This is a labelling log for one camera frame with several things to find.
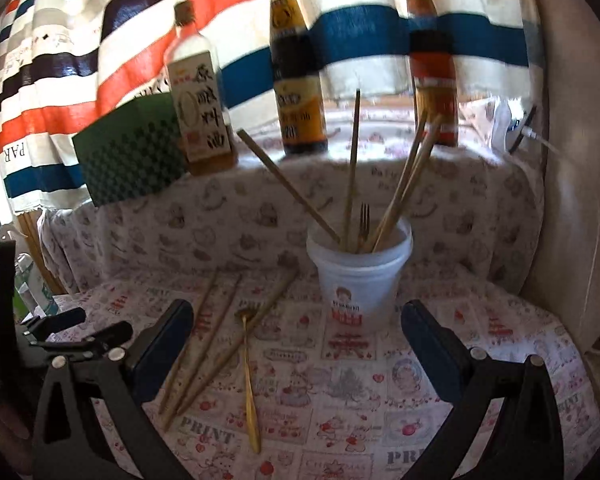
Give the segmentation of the red label sauce bottle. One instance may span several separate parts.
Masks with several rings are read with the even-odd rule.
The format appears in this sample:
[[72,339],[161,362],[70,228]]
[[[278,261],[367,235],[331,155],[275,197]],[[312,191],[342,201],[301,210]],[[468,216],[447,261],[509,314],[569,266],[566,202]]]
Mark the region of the red label sauce bottle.
[[411,15],[408,30],[410,70],[416,120],[427,113],[428,124],[441,116],[437,144],[457,146],[457,84],[451,36],[438,25],[432,0],[406,0]]

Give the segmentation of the cooking wine bottle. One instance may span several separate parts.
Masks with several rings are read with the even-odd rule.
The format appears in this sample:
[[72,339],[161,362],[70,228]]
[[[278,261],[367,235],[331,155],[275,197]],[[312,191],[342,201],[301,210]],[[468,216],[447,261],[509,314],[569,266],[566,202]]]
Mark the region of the cooking wine bottle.
[[220,64],[198,29],[191,1],[174,6],[174,23],[163,63],[188,170],[194,176],[229,170],[238,156]]

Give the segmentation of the wooden chopstick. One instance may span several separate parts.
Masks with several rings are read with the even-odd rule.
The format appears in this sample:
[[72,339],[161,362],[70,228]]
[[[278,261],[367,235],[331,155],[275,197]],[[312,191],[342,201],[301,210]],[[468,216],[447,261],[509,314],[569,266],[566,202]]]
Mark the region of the wooden chopstick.
[[200,347],[200,351],[195,356],[195,359],[189,364],[189,367],[186,367],[183,374],[183,382],[182,388],[180,390],[174,390],[171,393],[169,405],[166,408],[166,412],[161,415],[161,428],[164,432],[167,432],[174,421],[176,416],[176,412],[178,408],[184,401],[186,394],[189,392],[190,387],[193,385],[193,381],[199,372],[202,363],[207,359],[210,347],[212,342],[214,341],[215,335],[218,333],[222,323],[224,322],[224,318],[226,318],[228,310],[230,310],[230,306],[232,305],[234,298],[236,296],[236,292],[238,291],[238,287],[240,282],[242,281],[242,274],[239,274],[230,289],[230,292],[227,294],[226,299],[224,300],[224,304],[220,309],[218,316],[215,319],[215,322],[211,325],[208,335],[202,341],[202,346]]
[[[419,182],[420,175],[422,174],[426,165],[428,164],[428,160],[430,159],[430,155],[431,155],[432,149],[434,148],[434,144],[436,144],[436,142],[438,140],[441,123],[442,123],[442,116],[437,115],[434,118],[434,121],[430,124],[429,129],[425,130],[425,135],[424,135],[424,138],[422,139],[422,144],[420,144],[419,151],[418,151],[418,154],[415,159],[415,165],[412,170],[410,180],[408,180],[406,190],[403,194],[402,203],[399,206],[398,212],[396,213],[396,216],[394,217],[394,220],[392,222],[392,230],[396,226],[396,222],[398,222],[400,220],[400,218],[402,217],[403,211],[405,210],[406,205],[408,204],[408,201],[411,199],[411,196],[415,191],[416,185]],[[382,241],[380,242],[379,247],[374,252],[378,252],[378,250],[380,249],[380,246],[382,244],[384,244],[385,239],[391,234],[391,231],[388,232],[382,238]]]
[[299,274],[299,269],[294,268],[288,270],[283,277],[279,280],[276,286],[273,288],[270,296],[262,306],[256,311],[251,320],[246,324],[246,328],[240,331],[240,337],[234,341],[233,344],[226,349],[226,351],[219,356],[219,359],[214,363],[208,374],[201,380],[198,380],[193,390],[185,397],[184,401],[178,408],[176,414],[183,415],[192,403],[200,396],[205,388],[208,387],[218,376],[227,363],[233,359],[233,356],[237,354],[244,345],[244,341],[249,338],[249,335],[260,325],[260,323],[268,316],[270,311],[276,306],[278,300],[282,298],[291,283],[296,279]]
[[340,240],[340,249],[344,252],[348,251],[351,214],[353,207],[353,193],[356,178],[356,163],[358,162],[358,133],[360,132],[360,110],[361,110],[361,90],[356,89],[354,99],[352,138],[350,146],[350,160],[348,170],[347,194],[344,202],[343,219],[342,219],[342,235]]
[[[216,281],[216,278],[218,277],[218,274],[219,274],[219,269],[215,268],[211,273],[211,276],[209,278],[209,281],[208,281],[206,287],[204,288],[204,292],[202,293],[202,295],[198,299],[197,303],[195,304],[194,322],[197,322],[199,312],[206,304],[206,302],[209,298],[209,295],[211,294],[212,288],[215,285],[215,281]],[[178,378],[178,373],[180,372],[183,362],[186,359],[189,346],[192,343],[193,334],[195,333],[195,328],[196,328],[196,325],[193,325],[192,330],[190,331],[190,333],[186,339],[186,343],[184,344],[183,349],[181,350],[180,354],[178,355],[178,358],[176,359],[176,361],[174,362],[174,364],[170,370],[169,376],[166,378],[166,385],[164,386],[164,393],[163,393],[163,396],[161,398],[159,408],[158,408],[159,415],[163,415],[166,412],[166,408],[169,405],[170,396],[173,391],[176,378]]]
[[242,140],[250,151],[257,156],[257,159],[262,162],[265,168],[275,177],[275,179],[286,188],[287,192],[299,203],[313,220],[328,234],[328,236],[336,243],[340,242],[340,236],[336,230],[328,223],[321,213],[296,189],[296,187],[286,178],[279,166],[272,161],[271,157],[265,153],[263,148],[257,144],[253,138],[245,132],[244,129],[239,129],[236,132],[238,138]]
[[408,180],[410,180],[411,173],[415,165],[415,159],[418,154],[420,144],[422,144],[422,139],[425,135],[425,127],[428,115],[428,110],[422,110],[422,114],[420,114],[419,118],[417,119],[416,132],[411,146],[411,151],[410,154],[408,154],[403,166],[396,190],[394,191],[392,199],[382,215],[377,228],[363,245],[363,252],[367,252],[368,254],[374,252],[379,247],[382,238],[392,230],[392,222],[396,216],[396,213],[398,212],[399,206],[402,203],[403,194],[406,190]]

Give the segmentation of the printed cartoon tablecloth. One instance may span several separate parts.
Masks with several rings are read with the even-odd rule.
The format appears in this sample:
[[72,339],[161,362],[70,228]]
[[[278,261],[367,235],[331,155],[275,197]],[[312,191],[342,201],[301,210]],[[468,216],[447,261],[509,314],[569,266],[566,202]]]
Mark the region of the printed cartoon tablecloth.
[[[414,249],[393,303],[417,298],[468,346],[521,362],[540,356],[562,424],[565,475],[600,447],[600,410],[562,322],[519,297],[542,226],[533,167],[490,149],[473,128],[436,148],[407,208]],[[299,276],[251,337],[263,450],[248,446],[242,366],[231,360],[174,419],[166,442],[199,479],[396,479],[424,452],[449,405],[434,393],[397,318],[364,335],[336,324],[346,286],[323,292],[306,253],[312,220],[248,150],[239,165],[184,176],[164,191],[97,207],[46,208],[44,261],[65,289],[61,307],[87,318],[71,339],[125,320],[137,330],[183,297],[204,306],[194,339],[212,356],[239,336],[234,312]],[[219,310],[227,316],[219,320]]]

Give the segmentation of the gold fork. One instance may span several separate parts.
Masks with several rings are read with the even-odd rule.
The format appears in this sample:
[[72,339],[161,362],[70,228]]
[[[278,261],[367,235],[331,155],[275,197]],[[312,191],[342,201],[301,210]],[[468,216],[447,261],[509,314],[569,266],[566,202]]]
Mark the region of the gold fork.
[[358,222],[358,244],[356,251],[362,252],[368,237],[370,236],[370,205],[362,203],[360,207],[360,222]]

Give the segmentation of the dark soy sauce bottle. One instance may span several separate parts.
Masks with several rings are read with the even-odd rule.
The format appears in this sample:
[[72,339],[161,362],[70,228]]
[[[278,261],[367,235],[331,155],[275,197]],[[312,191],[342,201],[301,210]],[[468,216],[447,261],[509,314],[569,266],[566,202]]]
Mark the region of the dark soy sauce bottle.
[[271,0],[270,51],[285,153],[326,152],[320,63],[298,0]]

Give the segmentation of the green white package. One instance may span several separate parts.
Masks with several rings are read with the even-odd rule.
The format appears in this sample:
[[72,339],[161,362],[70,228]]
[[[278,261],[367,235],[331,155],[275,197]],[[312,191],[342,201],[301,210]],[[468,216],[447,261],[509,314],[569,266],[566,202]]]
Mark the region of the green white package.
[[34,313],[40,308],[45,315],[59,312],[52,291],[42,277],[32,257],[23,252],[15,260],[15,285],[17,292],[27,309]]

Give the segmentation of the green checkered box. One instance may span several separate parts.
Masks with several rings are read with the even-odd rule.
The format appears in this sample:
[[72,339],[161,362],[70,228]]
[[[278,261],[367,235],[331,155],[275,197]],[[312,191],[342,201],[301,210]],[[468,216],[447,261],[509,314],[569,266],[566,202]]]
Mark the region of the green checkered box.
[[156,194],[186,173],[170,94],[126,102],[72,138],[97,207]]

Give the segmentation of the white charger device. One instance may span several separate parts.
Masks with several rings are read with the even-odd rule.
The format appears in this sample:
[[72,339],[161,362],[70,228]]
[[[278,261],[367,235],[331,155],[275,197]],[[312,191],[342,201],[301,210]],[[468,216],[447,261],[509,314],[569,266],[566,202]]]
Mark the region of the white charger device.
[[531,123],[538,107],[525,110],[521,100],[500,99],[495,107],[490,145],[499,155],[513,155],[532,131]]

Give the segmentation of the striped curtain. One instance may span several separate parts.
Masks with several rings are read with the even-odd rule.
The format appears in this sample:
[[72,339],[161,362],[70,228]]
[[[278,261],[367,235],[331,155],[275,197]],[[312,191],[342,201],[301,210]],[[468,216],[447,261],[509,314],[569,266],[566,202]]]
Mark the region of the striped curtain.
[[[72,138],[164,89],[163,55],[182,0],[12,0],[0,21],[0,178],[13,212],[86,195]],[[275,117],[270,0],[189,0],[222,68],[238,128]],[[535,0],[432,0],[464,96],[530,98],[542,63]],[[327,99],[411,89],[406,0],[299,0]]]

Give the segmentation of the gold spoon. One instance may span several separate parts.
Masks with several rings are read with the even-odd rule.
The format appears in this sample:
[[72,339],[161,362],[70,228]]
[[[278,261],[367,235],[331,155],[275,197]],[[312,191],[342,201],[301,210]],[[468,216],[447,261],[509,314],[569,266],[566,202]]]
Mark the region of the gold spoon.
[[244,368],[245,381],[245,418],[248,432],[249,444],[252,452],[261,453],[261,436],[258,422],[258,412],[256,402],[254,402],[254,394],[251,381],[251,366],[249,359],[249,335],[248,324],[256,315],[257,310],[253,308],[242,308],[236,313],[240,324],[242,324],[242,367]]

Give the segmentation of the translucent plastic cup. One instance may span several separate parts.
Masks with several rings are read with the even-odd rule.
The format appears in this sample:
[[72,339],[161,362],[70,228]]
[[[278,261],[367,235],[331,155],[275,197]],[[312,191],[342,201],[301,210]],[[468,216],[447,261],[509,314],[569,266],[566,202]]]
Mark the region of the translucent plastic cup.
[[370,334],[389,326],[403,267],[414,246],[410,222],[401,219],[378,252],[342,252],[314,224],[306,251],[317,268],[327,317],[341,326]]

